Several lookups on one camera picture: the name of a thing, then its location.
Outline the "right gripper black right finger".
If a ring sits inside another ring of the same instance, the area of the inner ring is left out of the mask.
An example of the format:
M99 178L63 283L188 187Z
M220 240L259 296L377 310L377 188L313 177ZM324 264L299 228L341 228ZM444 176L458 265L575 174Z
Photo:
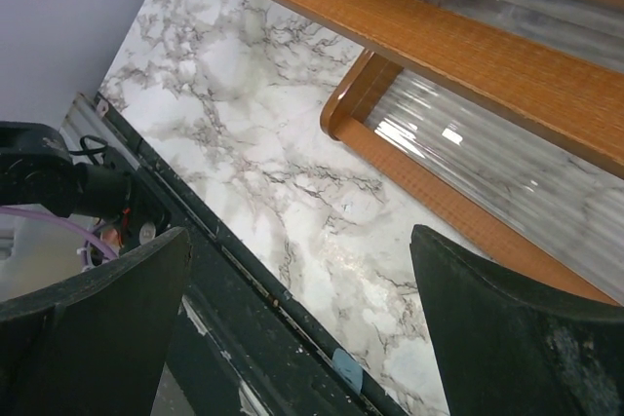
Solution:
M410 254L452 415L620 415L623 310L499 266L433 229Z

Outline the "orange wooden shelf rack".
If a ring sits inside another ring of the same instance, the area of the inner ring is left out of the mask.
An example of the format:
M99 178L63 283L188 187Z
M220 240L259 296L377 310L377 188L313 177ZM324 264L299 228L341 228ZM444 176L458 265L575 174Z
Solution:
M498 263L623 300L623 0L272 0L360 44L341 141Z

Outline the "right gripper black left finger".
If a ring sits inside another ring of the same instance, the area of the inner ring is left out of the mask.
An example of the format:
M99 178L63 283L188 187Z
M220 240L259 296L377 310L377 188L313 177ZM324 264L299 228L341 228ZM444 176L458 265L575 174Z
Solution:
M2 414L150 414L189 272L188 232L173 228L2 302Z

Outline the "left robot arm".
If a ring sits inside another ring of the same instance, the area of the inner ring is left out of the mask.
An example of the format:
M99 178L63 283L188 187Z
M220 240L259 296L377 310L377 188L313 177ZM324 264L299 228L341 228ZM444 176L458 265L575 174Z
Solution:
M121 247L159 236L170 212L124 156L104 139L84 135L70 150L43 124L1 123L1 205L38 205L56 218L72 214L109 222Z

